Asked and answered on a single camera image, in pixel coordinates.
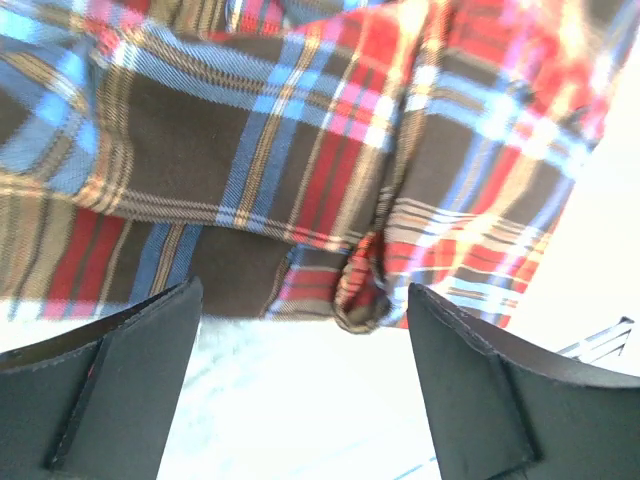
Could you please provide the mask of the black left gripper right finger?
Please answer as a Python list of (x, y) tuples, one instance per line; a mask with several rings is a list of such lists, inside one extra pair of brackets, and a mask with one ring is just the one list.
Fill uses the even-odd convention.
[(407, 318), (442, 478), (638, 478), (638, 377), (545, 350), (422, 285)]

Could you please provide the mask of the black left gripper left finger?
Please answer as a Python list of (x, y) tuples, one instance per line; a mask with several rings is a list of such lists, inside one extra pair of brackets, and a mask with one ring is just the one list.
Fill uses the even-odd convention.
[(201, 317), (192, 278), (1, 355), (4, 479), (154, 479)]

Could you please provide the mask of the red brown plaid shirt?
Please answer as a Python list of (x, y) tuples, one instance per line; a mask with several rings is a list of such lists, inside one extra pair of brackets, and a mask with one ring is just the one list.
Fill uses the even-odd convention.
[(505, 326), (602, 138), (635, 1), (5, 1), (1, 320), (198, 277), (222, 318)]

